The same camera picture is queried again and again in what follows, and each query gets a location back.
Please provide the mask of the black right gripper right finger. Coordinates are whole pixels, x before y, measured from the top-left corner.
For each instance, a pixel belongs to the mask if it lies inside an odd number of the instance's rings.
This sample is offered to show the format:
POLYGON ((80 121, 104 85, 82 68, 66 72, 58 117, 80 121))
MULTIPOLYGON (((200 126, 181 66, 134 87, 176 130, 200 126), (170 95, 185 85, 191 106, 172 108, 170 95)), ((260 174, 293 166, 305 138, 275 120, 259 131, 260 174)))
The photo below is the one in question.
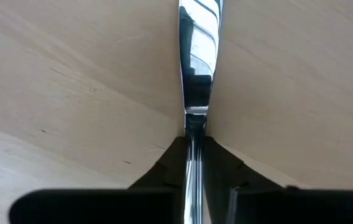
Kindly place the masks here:
POLYGON ((211 137, 202 158, 212 224, 353 224, 353 190, 282 187, 211 137))

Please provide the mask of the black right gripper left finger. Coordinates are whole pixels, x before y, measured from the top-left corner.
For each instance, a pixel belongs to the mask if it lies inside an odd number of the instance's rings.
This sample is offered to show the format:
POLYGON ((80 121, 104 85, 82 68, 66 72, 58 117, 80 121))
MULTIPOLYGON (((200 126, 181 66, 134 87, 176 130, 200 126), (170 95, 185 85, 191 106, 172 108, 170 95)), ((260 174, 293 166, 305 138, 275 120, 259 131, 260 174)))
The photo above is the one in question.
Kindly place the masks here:
POLYGON ((177 137, 126 189, 41 189, 10 207, 10 224, 182 224, 186 141, 177 137))

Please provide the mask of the steel knife with slender handle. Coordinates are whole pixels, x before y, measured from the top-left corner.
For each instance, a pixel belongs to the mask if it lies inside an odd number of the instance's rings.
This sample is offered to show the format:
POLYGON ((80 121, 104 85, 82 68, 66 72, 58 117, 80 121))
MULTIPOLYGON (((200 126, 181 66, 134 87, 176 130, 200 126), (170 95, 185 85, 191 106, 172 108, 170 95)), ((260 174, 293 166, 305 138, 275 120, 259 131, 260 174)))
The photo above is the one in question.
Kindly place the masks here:
POLYGON ((203 141, 223 11, 224 0, 178 0, 178 47, 187 140, 183 224, 204 224, 203 141))

